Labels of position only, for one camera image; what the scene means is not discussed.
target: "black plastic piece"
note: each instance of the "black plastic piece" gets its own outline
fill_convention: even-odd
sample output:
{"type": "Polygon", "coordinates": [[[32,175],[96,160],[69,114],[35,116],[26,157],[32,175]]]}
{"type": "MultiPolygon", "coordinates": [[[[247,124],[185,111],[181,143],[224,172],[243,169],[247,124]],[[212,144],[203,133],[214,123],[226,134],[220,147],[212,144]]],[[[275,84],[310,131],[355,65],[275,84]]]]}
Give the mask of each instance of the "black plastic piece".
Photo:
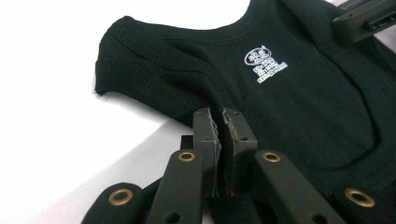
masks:
{"type": "Polygon", "coordinates": [[[394,207],[381,202],[368,189],[342,186],[335,189],[332,201],[347,223],[396,223],[394,207]]]}
{"type": "Polygon", "coordinates": [[[194,112],[192,120],[193,149],[203,156],[204,196],[214,197],[217,192],[217,168],[221,145],[218,130],[208,107],[194,112]]]}
{"type": "Polygon", "coordinates": [[[334,39],[342,45],[356,43],[396,24],[396,0],[375,0],[351,6],[332,21],[334,39]]]}
{"type": "Polygon", "coordinates": [[[201,153],[194,150],[173,153],[146,223],[202,223],[202,173],[201,153]]]}
{"type": "Polygon", "coordinates": [[[371,0],[349,0],[338,6],[343,11],[350,11],[356,7],[370,2],[371,0]]]}
{"type": "Polygon", "coordinates": [[[82,224],[137,224],[141,223],[144,217],[142,189],[133,184],[119,183],[105,189],[82,220],[82,224]],[[132,192],[132,198],[128,200],[125,192],[132,192]],[[112,196],[115,205],[110,203],[112,196]]]}
{"type": "Polygon", "coordinates": [[[231,196],[248,194],[252,174],[248,167],[253,162],[258,141],[239,111],[224,108],[222,112],[227,128],[224,134],[224,180],[231,196]]]}
{"type": "Polygon", "coordinates": [[[345,223],[285,155],[260,150],[254,157],[258,189],[274,209],[278,223],[345,223]]]}

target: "black fabric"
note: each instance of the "black fabric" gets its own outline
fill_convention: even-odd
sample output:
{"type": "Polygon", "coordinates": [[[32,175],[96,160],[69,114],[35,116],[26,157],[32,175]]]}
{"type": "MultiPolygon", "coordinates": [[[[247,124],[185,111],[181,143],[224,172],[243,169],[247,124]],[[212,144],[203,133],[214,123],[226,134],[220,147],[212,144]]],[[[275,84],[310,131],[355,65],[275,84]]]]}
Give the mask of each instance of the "black fabric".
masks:
{"type": "Polygon", "coordinates": [[[321,0],[252,0],[241,20],[208,31],[124,17],[101,41],[95,90],[190,126],[196,109],[234,108],[260,148],[286,154],[324,196],[348,183],[380,194],[396,179],[395,57],[372,38],[337,45],[340,13],[321,0]],[[244,58],[261,46],[287,67],[259,83],[244,58]]]}

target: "stitching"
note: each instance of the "stitching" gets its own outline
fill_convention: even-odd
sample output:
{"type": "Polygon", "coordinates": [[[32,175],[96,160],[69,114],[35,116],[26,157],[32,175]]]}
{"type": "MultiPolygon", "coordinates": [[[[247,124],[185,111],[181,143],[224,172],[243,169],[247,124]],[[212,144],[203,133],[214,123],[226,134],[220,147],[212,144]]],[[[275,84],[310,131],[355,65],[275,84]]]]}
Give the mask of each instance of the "stitching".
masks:
{"type": "Polygon", "coordinates": [[[134,71],[134,74],[136,76],[140,77],[143,81],[146,81],[148,84],[150,84],[151,87],[155,86],[156,88],[158,88],[162,91],[168,92],[171,96],[175,96],[176,98],[178,98],[190,105],[195,105],[195,106],[207,105],[206,102],[204,102],[194,96],[190,96],[182,91],[178,91],[171,87],[162,85],[161,81],[159,81],[158,78],[156,78],[155,76],[148,74],[148,73],[144,73],[142,70],[140,70],[138,68],[132,68],[132,66],[130,66],[130,65],[121,64],[121,63],[111,60],[111,59],[103,59],[101,61],[98,61],[97,64],[98,64],[98,67],[106,68],[106,66],[109,65],[110,67],[117,67],[117,68],[120,68],[127,72],[134,71]]]}

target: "white surface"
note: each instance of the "white surface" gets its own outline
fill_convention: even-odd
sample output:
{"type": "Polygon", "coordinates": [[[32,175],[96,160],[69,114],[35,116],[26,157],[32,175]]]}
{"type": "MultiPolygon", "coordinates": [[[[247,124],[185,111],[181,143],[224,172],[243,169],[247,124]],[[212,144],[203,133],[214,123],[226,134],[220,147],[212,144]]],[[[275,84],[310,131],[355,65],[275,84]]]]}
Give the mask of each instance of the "white surface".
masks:
{"type": "Polygon", "coordinates": [[[79,223],[100,192],[163,174],[191,130],[118,94],[93,93],[100,39],[112,22],[211,29],[248,0],[0,3],[0,223],[79,223]]]}

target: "black bracket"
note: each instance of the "black bracket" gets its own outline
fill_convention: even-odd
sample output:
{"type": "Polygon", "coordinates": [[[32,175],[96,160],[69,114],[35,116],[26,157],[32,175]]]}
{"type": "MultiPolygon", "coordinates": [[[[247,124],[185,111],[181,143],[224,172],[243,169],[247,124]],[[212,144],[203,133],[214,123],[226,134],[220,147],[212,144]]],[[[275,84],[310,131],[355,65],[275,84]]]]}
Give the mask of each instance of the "black bracket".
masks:
{"type": "Polygon", "coordinates": [[[332,21],[334,39],[350,45],[396,24],[396,0],[349,0],[345,13],[332,21]]]}
{"type": "Polygon", "coordinates": [[[162,179],[145,189],[125,183],[106,189],[82,223],[198,224],[202,222],[203,200],[215,201],[224,193],[226,200],[239,198],[248,207],[249,223],[365,224],[393,220],[392,215],[380,211],[392,214],[394,210],[368,190],[341,187],[328,202],[286,155],[258,149],[242,113],[224,108],[222,118],[223,146],[209,108],[195,111],[193,136],[182,136],[180,150],[172,154],[162,179]]]}

